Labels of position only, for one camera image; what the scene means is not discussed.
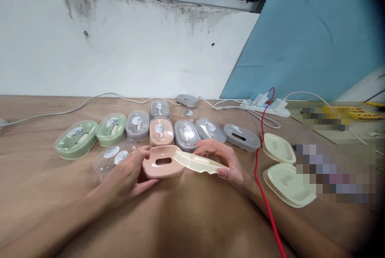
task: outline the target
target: transparent lid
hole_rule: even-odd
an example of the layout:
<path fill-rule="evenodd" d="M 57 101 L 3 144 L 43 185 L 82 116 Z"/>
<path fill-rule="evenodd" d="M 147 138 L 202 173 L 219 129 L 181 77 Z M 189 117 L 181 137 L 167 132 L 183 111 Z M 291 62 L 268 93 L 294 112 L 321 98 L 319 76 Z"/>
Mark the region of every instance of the transparent lid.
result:
<path fill-rule="evenodd" d="M 107 150 L 101 150 L 93 162 L 93 168 L 99 175 L 108 174 L 117 164 L 123 161 L 131 152 L 138 147 L 137 143 L 130 139 L 125 139 L 116 146 Z"/>
<path fill-rule="evenodd" d="M 154 118 L 150 122 L 150 143 L 168 145 L 174 140 L 174 129 L 168 118 Z"/>
<path fill-rule="evenodd" d="M 201 140 L 197 127 L 190 120 L 179 120 L 175 123 L 175 140 L 182 150 L 196 149 Z"/>
<path fill-rule="evenodd" d="M 198 119 L 195 124 L 197 125 L 198 132 L 203 139 L 215 139 L 221 143 L 226 142 L 225 132 L 213 120 L 201 118 Z"/>
<path fill-rule="evenodd" d="M 144 140 L 148 136 L 150 116 L 146 111 L 137 110 L 128 115 L 126 121 L 127 136 L 133 140 Z"/>
<path fill-rule="evenodd" d="M 155 100 L 151 103 L 151 117 L 170 117 L 170 108 L 165 100 Z"/>
<path fill-rule="evenodd" d="M 183 107 L 179 118 L 195 122 L 199 118 L 199 111 L 197 108 Z"/>
<path fill-rule="evenodd" d="M 107 115 L 100 123 L 96 137 L 98 140 L 111 141 L 122 135 L 126 126 L 126 116 L 121 113 Z"/>
<path fill-rule="evenodd" d="M 98 123 L 92 120 L 83 120 L 69 127 L 55 141 L 55 148 L 59 153 L 74 153 L 95 137 Z"/>

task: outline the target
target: forearm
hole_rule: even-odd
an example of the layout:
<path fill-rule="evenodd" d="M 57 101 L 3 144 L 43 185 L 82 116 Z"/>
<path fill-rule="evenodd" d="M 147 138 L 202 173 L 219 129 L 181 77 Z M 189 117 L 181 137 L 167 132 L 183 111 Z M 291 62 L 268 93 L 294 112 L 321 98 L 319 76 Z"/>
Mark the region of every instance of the forearm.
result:
<path fill-rule="evenodd" d="M 48 217 L 37 228 L 0 249 L 0 257 L 51 257 L 106 210 L 88 195 Z"/>
<path fill-rule="evenodd" d="M 262 194 L 255 181 L 247 187 L 248 196 L 269 218 Z M 267 196 L 277 229 L 300 257 L 351 257 L 333 241 L 316 231 L 293 211 L 285 211 L 282 201 L 276 195 Z"/>

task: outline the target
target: blue panel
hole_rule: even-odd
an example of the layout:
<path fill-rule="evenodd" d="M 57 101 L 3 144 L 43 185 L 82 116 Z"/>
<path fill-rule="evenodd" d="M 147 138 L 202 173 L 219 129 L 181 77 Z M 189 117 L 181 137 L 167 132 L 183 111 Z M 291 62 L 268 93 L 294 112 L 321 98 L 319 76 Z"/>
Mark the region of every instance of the blue panel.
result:
<path fill-rule="evenodd" d="M 221 98 L 253 98 L 272 86 L 277 98 L 339 98 L 385 64 L 373 3 L 267 0 Z"/>

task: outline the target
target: pixelated blur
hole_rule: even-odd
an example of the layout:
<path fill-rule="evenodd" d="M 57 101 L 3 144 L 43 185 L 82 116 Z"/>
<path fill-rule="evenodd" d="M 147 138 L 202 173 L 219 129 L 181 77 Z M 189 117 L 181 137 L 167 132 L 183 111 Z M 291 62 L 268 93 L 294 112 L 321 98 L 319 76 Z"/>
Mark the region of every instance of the pixelated blur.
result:
<path fill-rule="evenodd" d="M 335 203 L 375 202 L 374 145 L 297 145 L 297 174 L 319 198 Z"/>
<path fill-rule="evenodd" d="M 340 130 L 349 126 L 348 107 L 303 108 L 303 125 L 305 130 Z"/>

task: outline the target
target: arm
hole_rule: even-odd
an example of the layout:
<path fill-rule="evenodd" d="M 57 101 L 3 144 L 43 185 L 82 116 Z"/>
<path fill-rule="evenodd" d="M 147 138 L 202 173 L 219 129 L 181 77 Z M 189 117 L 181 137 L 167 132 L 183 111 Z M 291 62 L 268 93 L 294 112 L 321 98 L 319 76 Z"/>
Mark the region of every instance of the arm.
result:
<path fill-rule="evenodd" d="M 248 197 L 269 218 L 257 182 L 242 168 L 233 148 L 213 139 L 202 140 L 196 145 L 198 149 L 195 150 L 194 154 L 206 157 L 209 154 L 216 155 L 223 165 L 230 168 L 230 170 L 219 169 L 218 175 L 245 191 Z M 266 197 L 278 231 L 300 257 L 351 257 L 346 250 L 316 231 L 303 219 L 299 219 L 294 211 L 285 211 L 281 207 L 283 202 L 279 197 L 267 194 Z"/>
<path fill-rule="evenodd" d="M 132 152 L 103 183 L 70 206 L 53 213 L 39 226 L 0 249 L 0 257 L 51 257 L 106 211 L 136 197 L 159 180 L 136 183 L 150 146 Z"/>

